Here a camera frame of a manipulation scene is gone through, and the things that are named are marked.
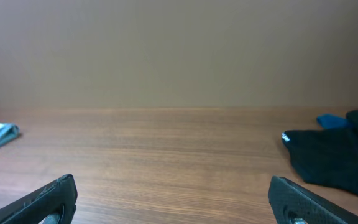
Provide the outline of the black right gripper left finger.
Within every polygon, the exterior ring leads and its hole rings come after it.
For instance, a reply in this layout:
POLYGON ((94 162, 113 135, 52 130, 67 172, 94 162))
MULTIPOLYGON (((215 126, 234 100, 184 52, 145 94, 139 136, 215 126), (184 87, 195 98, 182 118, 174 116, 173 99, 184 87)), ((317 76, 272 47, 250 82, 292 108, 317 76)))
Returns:
POLYGON ((70 224, 78 192, 66 174, 0 209, 0 224, 70 224))

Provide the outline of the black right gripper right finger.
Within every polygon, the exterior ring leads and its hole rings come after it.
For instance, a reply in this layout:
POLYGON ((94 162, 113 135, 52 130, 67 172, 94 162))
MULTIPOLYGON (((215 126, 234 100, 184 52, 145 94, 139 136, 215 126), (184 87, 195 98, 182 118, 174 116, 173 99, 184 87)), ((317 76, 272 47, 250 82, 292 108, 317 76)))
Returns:
POLYGON ((272 177, 268 200, 278 224, 358 224, 357 215, 285 177, 272 177))

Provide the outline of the black garment in pile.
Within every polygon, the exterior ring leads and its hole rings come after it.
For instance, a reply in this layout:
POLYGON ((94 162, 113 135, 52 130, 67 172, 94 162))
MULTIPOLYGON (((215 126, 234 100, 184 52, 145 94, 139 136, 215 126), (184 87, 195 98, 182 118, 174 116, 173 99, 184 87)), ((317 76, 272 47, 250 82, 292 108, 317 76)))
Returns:
POLYGON ((346 113, 350 125, 321 130, 288 130, 282 143, 290 164, 309 184, 358 195, 358 110, 346 113))

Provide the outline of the blue garment in pile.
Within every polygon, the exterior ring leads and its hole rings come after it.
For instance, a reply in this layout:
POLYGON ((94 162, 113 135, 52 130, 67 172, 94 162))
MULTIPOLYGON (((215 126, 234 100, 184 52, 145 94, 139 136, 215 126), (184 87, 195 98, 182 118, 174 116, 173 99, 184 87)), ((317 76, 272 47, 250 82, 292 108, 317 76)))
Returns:
POLYGON ((316 118, 316 121, 323 129, 348 128, 352 126, 347 119, 333 114, 320 115, 316 118))

